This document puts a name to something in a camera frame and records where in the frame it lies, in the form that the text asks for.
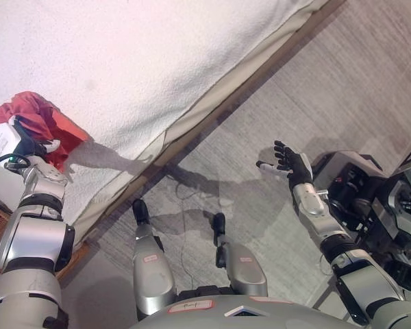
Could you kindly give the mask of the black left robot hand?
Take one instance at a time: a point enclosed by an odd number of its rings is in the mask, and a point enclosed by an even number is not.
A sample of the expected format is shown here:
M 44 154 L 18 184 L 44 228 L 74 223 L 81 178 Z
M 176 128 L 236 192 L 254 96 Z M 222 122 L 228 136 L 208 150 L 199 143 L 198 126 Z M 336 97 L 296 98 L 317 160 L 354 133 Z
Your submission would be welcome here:
M 7 122 L 0 123 L 0 156 L 20 154 L 22 156 L 40 156 L 57 151 L 60 147 L 58 139 L 36 140 L 30 131 L 23 127 L 17 116 Z

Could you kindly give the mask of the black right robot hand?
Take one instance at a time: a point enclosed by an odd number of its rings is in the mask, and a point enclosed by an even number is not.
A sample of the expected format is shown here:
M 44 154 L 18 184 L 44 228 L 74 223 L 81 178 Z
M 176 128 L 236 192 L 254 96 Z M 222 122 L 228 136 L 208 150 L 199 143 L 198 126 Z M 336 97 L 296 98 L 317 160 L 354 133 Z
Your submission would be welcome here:
M 277 164 L 270 164 L 261 160 L 256 167 L 271 175 L 286 178 L 290 190 L 300 184 L 312 184 L 312 167 L 304 153 L 297 153 L 282 141 L 275 141 L 273 146 Z

